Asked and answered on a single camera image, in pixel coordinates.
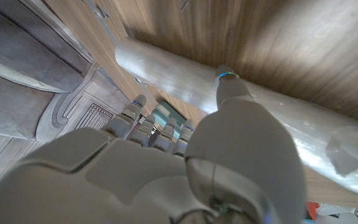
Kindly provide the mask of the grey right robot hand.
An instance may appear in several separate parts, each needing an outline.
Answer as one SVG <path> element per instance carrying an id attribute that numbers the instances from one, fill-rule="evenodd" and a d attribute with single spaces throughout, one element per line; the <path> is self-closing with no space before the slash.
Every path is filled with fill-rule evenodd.
<path id="1" fill-rule="evenodd" d="M 216 70 L 214 113 L 146 146 L 130 139 L 139 96 L 102 129 L 74 130 L 22 158 L 0 178 L 0 223 L 301 223 L 303 166 L 293 138 L 245 82 Z"/>

